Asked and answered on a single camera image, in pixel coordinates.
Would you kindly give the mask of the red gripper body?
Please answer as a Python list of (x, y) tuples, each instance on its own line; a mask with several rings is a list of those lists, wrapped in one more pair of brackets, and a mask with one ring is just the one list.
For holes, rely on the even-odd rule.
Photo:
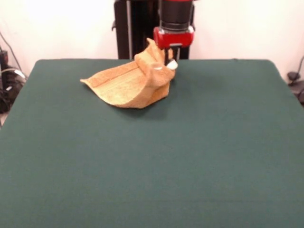
[(194, 28), (189, 26), (187, 30), (181, 32), (173, 32), (164, 30), (161, 27), (155, 27), (153, 30), (153, 38), (156, 45), (160, 49), (169, 49), (172, 47), (189, 47), (194, 40)]

